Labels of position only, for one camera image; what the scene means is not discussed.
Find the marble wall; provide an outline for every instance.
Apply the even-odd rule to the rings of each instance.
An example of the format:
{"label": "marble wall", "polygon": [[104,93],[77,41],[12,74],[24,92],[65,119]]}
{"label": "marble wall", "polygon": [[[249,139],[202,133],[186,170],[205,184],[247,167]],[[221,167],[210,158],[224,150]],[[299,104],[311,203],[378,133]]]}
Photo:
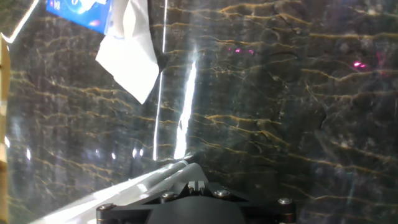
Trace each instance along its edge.
{"label": "marble wall", "polygon": [[[31,2],[0,2],[6,35]],[[149,6],[163,72],[144,105],[95,61],[103,36],[45,1],[10,45],[12,224],[175,157],[260,200],[293,198],[298,223],[398,222],[396,1]]]}

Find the blue label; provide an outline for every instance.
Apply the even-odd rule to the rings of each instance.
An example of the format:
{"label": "blue label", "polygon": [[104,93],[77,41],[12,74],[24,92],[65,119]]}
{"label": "blue label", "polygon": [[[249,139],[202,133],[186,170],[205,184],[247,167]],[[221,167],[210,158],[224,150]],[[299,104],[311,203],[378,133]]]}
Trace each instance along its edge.
{"label": "blue label", "polygon": [[96,2],[89,10],[86,10],[81,5],[81,0],[48,0],[47,10],[55,15],[104,34],[111,9],[111,1],[107,0],[106,4]]}

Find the black mount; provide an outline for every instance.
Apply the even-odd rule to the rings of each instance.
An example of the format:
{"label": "black mount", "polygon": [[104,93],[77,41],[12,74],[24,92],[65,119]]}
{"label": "black mount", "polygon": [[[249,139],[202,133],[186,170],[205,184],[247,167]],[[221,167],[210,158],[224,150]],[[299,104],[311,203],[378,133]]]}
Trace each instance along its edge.
{"label": "black mount", "polygon": [[96,216],[97,224],[290,224],[296,222],[296,208],[287,198],[256,203],[218,183],[193,181],[126,206],[100,206]]}

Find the bolt head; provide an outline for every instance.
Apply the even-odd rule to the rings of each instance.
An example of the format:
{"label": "bolt head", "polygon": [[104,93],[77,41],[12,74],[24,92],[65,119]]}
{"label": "bolt head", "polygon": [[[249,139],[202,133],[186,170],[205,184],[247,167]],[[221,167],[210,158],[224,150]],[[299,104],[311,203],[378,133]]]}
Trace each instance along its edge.
{"label": "bolt head", "polygon": [[101,206],[99,207],[99,209],[100,209],[100,210],[108,210],[108,209],[111,209],[111,208],[113,208],[113,207],[115,207],[115,204],[113,204],[113,203],[106,203],[106,204],[104,204],[104,205],[101,205]]}
{"label": "bolt head", "polygon": [[162,194],[162,198],[171,198],[171,197],[174,197],[174,196],[175,196],[174,192],[164,192]]}
{"label": "bolt head", "polygon": [[231,194],[229,191],[227,191],[227,190],[217,190],[216,192],[215,192],[215,194],[217,195],[217,196],[219,196],[219,197],[226,197],[226,196],[228,196],[229,194]]}
{"label": "bolt head", "polygon": [[278,202],[282,205],[288,205],[292,203],[292,199],[290,198],[280,198]]}

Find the tissue paper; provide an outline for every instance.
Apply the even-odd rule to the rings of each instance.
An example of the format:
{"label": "tissue paper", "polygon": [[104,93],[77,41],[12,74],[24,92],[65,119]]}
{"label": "tissue paper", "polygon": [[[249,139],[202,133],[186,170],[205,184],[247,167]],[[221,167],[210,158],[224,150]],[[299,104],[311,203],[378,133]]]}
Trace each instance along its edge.
{"label": "tissue paper", "polygon": [[149,32],[147,0],[129,0],[123,16],[124,38],[107,35],[96,60],[141,104],[152,91],[159,67]]}

